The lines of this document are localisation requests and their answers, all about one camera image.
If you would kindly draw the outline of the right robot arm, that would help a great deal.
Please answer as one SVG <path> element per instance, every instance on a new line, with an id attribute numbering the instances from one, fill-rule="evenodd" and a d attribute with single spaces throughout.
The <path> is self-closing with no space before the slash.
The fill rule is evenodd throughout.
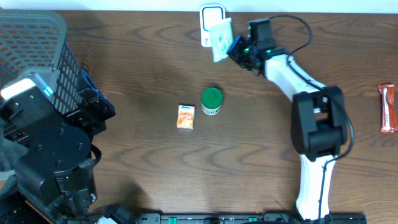
<path id="1" fill-rule="evenodd" d="M 262 75 L 292 103 L 290 136 L 300 155 L 300 190 L 295 203 L 301 222 L 331 223 L 328 207 L 333 167 L 352 132 L 342 90 L 312 78 L 293 52 L 276 46 L 271 19 L 248 23 L 249 36 L 239 36 L 228 56 L 240 67 Z"/>

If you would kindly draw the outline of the small orange juice packet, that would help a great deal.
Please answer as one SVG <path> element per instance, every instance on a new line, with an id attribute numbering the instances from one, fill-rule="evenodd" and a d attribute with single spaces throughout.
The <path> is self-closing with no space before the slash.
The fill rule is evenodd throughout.
<path id="1" fill-rule="evenodd" d="M 195 106 L 179 105 L 177 116 L 178 129 L 193 129 L 195 120 Z"/>

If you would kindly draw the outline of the green lid seasoning jar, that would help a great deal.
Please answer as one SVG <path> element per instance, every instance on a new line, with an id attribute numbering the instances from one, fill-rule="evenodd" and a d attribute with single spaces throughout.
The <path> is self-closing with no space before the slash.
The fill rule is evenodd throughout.
<path id="1" fill-rule="evenodd" d="M 216 115 L 221 110 L 223 103 L 222 92 L 215 87 L 206 88 L 201 95 L 201 109 L 209 116 Z"/>

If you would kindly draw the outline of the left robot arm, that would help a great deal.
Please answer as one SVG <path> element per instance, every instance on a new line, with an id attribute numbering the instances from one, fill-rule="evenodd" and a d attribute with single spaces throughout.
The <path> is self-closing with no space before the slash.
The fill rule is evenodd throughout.
<path id="1" fill-rule="evenodd" d="M 93 138 L 115 110 L 88 72 L 29 70 L 1 98 L 1 222 L 97 223 Z"/>

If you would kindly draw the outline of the mint green wet wipes pack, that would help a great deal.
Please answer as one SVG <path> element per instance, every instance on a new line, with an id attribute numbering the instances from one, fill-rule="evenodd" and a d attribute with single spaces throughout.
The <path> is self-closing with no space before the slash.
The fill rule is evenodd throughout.
<path id="1" fill-rule="evenodd" d="M 228 58 L 227 51 L 234 40 L 231 21 L 232 19 L 229 17 L 210 28 L 210 44 L 214 63 Z"/>

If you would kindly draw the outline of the red chocolate bar wrapper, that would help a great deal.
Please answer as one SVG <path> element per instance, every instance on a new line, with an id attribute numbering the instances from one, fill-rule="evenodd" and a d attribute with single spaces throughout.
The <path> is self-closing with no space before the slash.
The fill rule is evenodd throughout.
<path id="1" fill-rule="evenodd" d="M 381 94 L 382 105 L 381 133 L 396 133 L 397 116 L 394 108 L 394 95 L 396 92 L 396 85 L 394 83 L 378 85 L 378 90 Z"/>

